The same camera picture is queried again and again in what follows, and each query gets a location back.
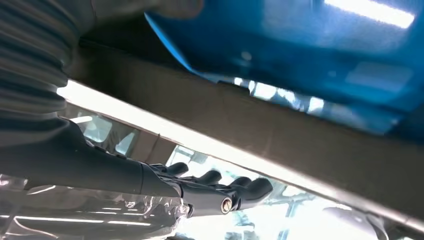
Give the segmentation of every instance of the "round screw head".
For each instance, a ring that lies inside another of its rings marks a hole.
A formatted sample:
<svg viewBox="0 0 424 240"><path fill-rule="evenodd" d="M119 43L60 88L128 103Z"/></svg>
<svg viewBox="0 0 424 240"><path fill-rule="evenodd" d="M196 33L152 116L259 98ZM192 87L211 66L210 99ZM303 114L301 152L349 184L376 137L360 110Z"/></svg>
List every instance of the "round screw head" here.
<svg viewBox="0 0 424 240"><path fill-rule="evenodd" d="M223 214L229 213L231 211L232 207L233 207L233 201L231 200L231 198L226 197L226 198L224 198L224 200L222 200L221 212Z"/></svg>

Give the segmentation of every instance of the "black plastic part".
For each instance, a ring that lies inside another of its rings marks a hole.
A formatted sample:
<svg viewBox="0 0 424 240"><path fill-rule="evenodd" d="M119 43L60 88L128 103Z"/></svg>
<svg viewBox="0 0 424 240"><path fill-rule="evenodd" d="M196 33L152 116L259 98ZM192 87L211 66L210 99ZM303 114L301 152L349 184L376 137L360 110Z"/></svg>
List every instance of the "black plastic part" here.
<svg viewBox="0 0 424 240"><path fill-rule="evenodd" d="M203 185L212 185L217 184L223 177L221 176L221 173L216 170L210 170L206 172L203 176L199 177L197 179L198 184Z"/></svg>
<svg viewBox="0 0 424 240"><path fill-rule="evenodd" d="M149 165L151 168L153 168L155 171L161 172L161 173L167 173L168 168L164 166L163 164L155 163Z"/></svg>
<svg viewBox="0 0 424 240"><path fill-rule="evenodd" d="M230 185L239 185L239 186L247 186L252 182L252 180L248 177L241 176L234 180Z"/></svg>
<svg viewBox="0 0 424 240"><path fill-rule="evenodd" d="M222 215L221 203L228 194L218 191L213 187L205 187L204 185L182 182L180 183L182 189L182 199L194 207L192 216L212 216Z"/></svg>
<svg viewBox="0 0 424 240"><path fill-rule="evenodd" d="M246 190L237 191L240 197L240 206L237 210L249 209L258 205L258 200L265 199L273 191L270 181L257 178L247 185Z"/></svg>
<svg viewBox="0 0 424 240"><path fill-rule="evenodd" d="M121 155L121 154L116 154L115 156L117 156L120 159L128 159L125 155Z"/></svg>
<svg viewBox="0 0 424 240"><path fill-rule="evenodd" d="M16 121L9 124L5 124L6 122L0 121L2 126L18 124ZM41 124L46 125L61 126L61 130L50 132L48 129L35 127L32 131L22 131L22 128L18 127L13 136L20 138L11 139L9 143L13 144L10 145L2 144L2 174L29 179L30 183L43 185L179 197L148 165L89 146L75 123L56 118ZM11 130L13 129L0 129L0 137Z"/></svg>
<svg viewBox="0 0 424 240"><path fill-rule="evenodd" d="M187 164L183 162L177 162L171 166L168 167L168 174L179 177L189 171L189 167Z"/></svg>

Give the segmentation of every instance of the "blue painted surface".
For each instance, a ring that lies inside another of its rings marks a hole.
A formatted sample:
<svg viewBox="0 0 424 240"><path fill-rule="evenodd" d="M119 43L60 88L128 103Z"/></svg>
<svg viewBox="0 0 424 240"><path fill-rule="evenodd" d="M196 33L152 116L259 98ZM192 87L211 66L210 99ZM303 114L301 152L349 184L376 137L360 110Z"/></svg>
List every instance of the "blue painted surface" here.
<svg viewBox="0 0 424 240"><path fill-rule="evenodd" d="M205 0L192 20L147 19L206 79L253 82L253 96L384 135L424 102L423 7L422 0ZM259 83L274 95L261 97ZM299 107L309 107L310 96L323 101L321 110ZM424 141L408 132L401 137Z"/></svg>

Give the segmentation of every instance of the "bolt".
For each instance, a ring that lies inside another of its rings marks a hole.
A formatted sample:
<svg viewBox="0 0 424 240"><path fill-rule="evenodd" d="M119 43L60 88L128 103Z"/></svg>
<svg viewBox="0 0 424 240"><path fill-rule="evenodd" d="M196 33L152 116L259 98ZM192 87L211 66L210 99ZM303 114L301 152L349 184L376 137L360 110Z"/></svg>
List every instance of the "bolt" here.
<svg viewBox="0 0 424 240"><path fill-rule="evenodd" d="M233 201L229 197L224 198L221 203L221 212L223 214L227 214L231 211L231 208L233 207Z"/></svg>

